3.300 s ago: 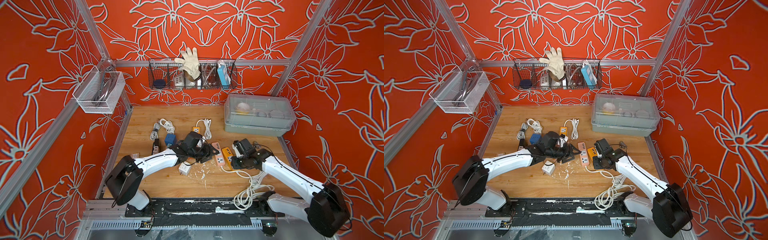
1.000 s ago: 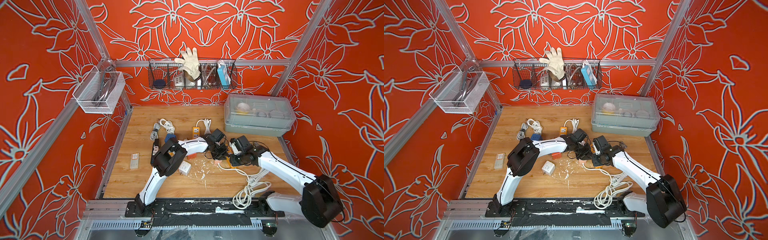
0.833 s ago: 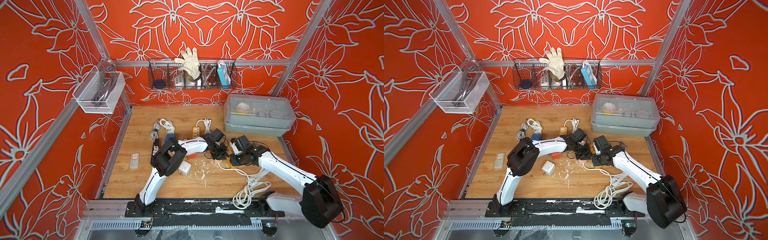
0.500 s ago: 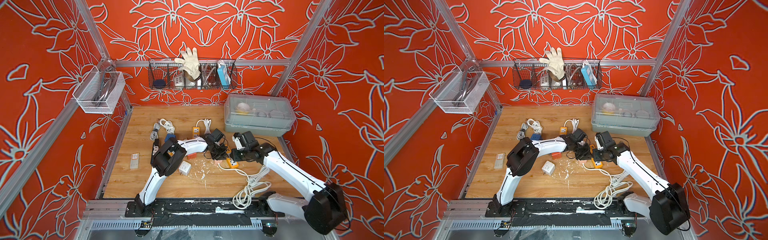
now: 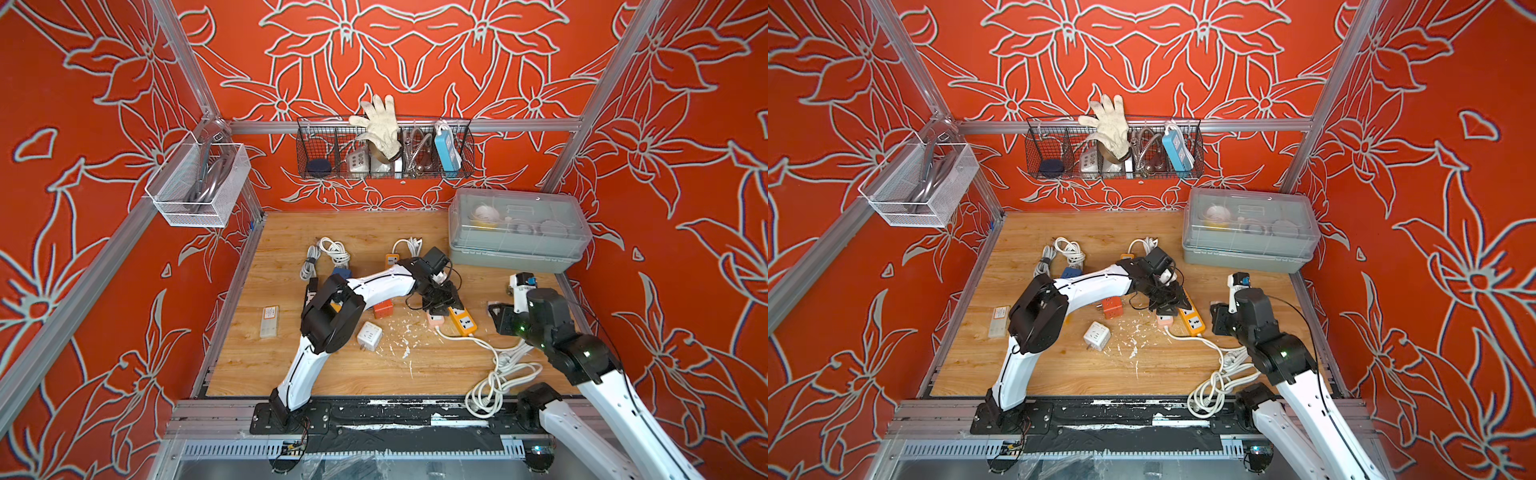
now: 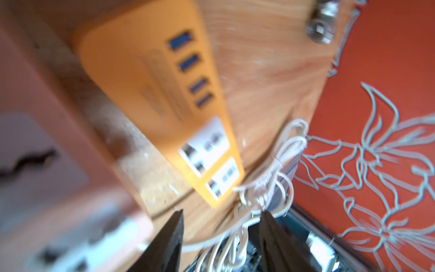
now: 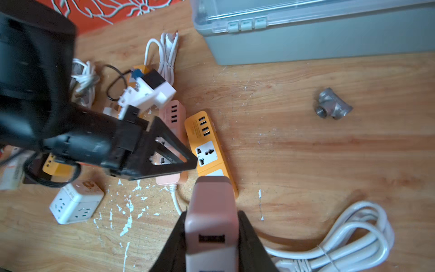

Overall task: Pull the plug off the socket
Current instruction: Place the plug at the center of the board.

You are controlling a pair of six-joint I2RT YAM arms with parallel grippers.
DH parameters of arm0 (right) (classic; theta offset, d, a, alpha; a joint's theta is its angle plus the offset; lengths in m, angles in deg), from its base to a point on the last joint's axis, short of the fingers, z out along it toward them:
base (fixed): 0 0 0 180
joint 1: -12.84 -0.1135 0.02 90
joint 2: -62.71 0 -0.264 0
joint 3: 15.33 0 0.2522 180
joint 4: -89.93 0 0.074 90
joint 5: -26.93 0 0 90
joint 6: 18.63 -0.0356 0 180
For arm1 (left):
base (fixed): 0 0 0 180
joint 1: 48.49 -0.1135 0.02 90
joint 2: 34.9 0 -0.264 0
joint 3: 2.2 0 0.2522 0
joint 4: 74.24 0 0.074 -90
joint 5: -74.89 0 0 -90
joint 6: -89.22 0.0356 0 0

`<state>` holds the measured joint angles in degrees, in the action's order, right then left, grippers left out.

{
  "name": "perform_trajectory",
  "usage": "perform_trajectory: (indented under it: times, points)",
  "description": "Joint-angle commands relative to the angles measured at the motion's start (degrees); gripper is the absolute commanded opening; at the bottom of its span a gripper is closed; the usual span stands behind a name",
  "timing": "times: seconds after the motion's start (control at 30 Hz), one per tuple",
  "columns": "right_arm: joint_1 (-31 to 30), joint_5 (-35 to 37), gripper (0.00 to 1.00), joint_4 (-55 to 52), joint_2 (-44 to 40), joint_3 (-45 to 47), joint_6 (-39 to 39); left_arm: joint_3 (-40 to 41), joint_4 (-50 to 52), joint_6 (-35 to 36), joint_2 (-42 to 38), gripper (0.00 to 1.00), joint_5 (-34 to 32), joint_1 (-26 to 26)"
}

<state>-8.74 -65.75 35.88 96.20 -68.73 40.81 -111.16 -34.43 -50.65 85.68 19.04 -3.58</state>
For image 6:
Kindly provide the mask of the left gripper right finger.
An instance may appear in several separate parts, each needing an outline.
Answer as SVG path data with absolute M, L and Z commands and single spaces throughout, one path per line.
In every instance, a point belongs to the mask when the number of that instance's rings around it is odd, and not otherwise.
M 314 272 L 316 270 L 294 246 L 269 211 L 261 213 L 259 233 L 265 272 Z

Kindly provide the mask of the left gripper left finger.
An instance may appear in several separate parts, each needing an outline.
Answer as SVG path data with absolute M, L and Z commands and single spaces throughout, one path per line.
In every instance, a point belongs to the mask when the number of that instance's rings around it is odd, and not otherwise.
M 128 272 L 177 272 L 184 235 L 183 211 L 176 211 Z

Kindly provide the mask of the yellow strip with pink plug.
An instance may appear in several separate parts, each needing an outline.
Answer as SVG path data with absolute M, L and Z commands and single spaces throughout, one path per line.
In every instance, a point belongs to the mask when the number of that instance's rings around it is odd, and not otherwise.
M 196 192 L 219 207 L 243 180 L 222 85 L 195 1 L 139 1 L 77 30 L 90 79 Z

